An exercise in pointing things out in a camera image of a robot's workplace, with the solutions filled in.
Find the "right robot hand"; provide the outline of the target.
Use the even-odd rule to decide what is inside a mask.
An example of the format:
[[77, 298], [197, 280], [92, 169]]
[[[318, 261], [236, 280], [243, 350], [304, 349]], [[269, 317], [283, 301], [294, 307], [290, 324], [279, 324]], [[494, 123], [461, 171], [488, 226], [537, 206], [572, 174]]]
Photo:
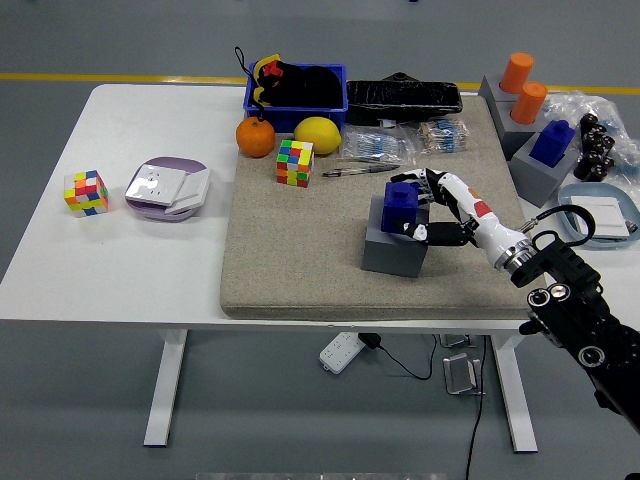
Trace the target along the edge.
[[529, 255], [530, 241], [520, 231], [504, 226], [491, 208], [458, 176], [415, 169], [391, 177], [393, 183], [418, 187], [420, 204], [437, 203], [449, 208], [454, 222], [403, 223], [404, 235], [427, 246], [462, 246], [471, 243], [484, 250], [496, 270], [512, 271]]

